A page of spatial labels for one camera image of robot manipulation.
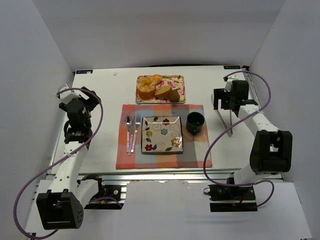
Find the yellow bread slice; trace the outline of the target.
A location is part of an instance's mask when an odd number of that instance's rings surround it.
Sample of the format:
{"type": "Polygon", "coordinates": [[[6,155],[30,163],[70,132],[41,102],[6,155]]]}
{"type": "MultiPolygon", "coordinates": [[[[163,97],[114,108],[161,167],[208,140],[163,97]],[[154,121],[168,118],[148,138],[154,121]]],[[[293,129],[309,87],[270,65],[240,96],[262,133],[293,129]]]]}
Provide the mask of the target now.
{"type": "Polygon", "coordinates": [[[154,93],[154,96],[158,99],[163,99],[168,97],[168,94],[172,91],[171,85],[164,85],[157,89],[154,93]]]}

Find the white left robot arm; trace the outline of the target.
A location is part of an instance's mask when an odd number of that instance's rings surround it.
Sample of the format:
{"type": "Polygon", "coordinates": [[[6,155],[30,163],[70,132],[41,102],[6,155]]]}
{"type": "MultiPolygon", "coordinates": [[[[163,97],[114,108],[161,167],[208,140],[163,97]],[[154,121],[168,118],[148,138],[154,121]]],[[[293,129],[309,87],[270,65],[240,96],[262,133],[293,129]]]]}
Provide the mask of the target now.
{"type": "Polygon", "coordinates": [[[86,87],[64,87],[58,94],[59,108],[66,112],[64,125],[64,161],[45,193],[39,193],[36,205],[45,230],[78,229],[84,208],[99,192],[95,179],[78,180],[80,168],[93,136],[91,112],[100,103],[96,93],[86,87]]]}

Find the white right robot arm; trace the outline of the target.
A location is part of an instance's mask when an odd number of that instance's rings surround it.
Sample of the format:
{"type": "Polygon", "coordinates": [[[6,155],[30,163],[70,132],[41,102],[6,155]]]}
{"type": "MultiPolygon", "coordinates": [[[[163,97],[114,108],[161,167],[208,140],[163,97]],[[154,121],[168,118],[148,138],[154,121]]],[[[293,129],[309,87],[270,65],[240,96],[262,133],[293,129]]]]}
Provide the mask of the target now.
{"type": "Polygon", "coordinates": [[[249,98],[249,83],[232,80],[224,88],[213,90],[213,109],[234,113],[254,136],[249,163],[232,173],[229,184],[245,187],[265,176],[287,173],[292,165],[293,135],[274,126],[263,114],[258,103],[249,98]]]}

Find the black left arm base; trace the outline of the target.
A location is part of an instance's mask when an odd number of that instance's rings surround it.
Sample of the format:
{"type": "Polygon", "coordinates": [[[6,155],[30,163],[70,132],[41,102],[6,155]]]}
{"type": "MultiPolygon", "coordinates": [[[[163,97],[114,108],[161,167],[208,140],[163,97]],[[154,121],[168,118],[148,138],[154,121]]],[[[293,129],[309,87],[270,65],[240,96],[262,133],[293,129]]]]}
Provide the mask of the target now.
{"type": "Polygon", "coordinates": [[[124,205],[126,197],[126,186],[104,180],[100,175],[89,175],[83,180],[95,180],[98,192],[85,206],[87,210],[120,210],[124,205]]]}

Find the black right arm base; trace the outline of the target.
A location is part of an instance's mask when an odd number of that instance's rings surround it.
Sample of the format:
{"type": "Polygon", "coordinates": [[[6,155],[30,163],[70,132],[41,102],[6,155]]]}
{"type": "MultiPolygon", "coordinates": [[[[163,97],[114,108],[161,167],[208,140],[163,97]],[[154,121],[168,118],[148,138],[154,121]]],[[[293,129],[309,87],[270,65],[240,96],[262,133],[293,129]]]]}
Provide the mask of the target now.
{"type": "Polygon", "coordinates": [[[209,196],[212,213],[257,212],[257,202],[252,186],[221,186],[210,184],[203,190],[209,196]]]}

